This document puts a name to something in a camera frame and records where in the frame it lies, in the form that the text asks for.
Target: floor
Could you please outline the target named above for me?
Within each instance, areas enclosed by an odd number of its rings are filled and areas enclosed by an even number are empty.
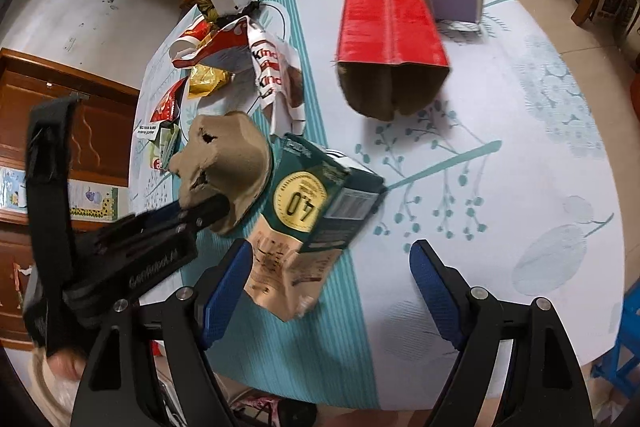
[[[640,227],[635,226],[640,220],[640,124],[628,95],[634,72],[606,26],[573,24],[573,0],[519,1],[569,65],[598,124],[618,186],[628,286],[640,276]],[[6,47],[139,87],[146,62],[177,21],[177,4],[178,0],[20,0],[19,8],[9,14],[12,27],[0,26],[0,39]],[[323,419],[339,412],[321,407]],[[404,427],[409,416],[403,413],[380,427]],[[375,423],[369,419],[363,425]]]
[[[13,0],[0,46],[140,88],[181,0]]]

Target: blue gripper pad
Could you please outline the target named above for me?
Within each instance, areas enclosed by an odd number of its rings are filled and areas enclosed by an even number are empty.
[[[236,239],[220,264],[207,270],[211,270],[211,274],[220,281],[209,299],[206,300],[204,307],[201,308],[202,317],[198,320],[202,325],[200,342],[205,349],[211,347],[213,342],[220,340],[225,334],[231,315],[233,315],[244,289],[244,284],[251,273],[253,263],[254,250],[251,244],[244,239]],[[200,291],[199,284],[196,285],[196,288]]]
[[[409,267],[440,336],[453,344],[457,350],[462,350],[466,335],[462,331],[461,311],[443,280],[443,277],[447,276],[448,268],[442,264],[425,240],[416,241],[411,247]]]

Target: barcode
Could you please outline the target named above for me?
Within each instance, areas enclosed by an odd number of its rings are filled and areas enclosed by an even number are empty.
[[[367,217],[371,207],[376,203],[376,199],[378,199],[378,194],[375,192],[343,188],[334,203],[329,207],[329,210],[324,214],[324,217],[361,221]]]

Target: yellow circle label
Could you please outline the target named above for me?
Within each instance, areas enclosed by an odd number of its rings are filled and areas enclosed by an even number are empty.
[[[318,178],[310,172],[294,172],[276,187],[273,210],[290,229],[310,232],[325,199],[326,190]]]

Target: red cardboard box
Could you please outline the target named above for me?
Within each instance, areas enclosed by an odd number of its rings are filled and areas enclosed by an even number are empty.
[[[424,0],[345,0],[337,62],[351,108],[383,121],[431,103],[449,74]]]

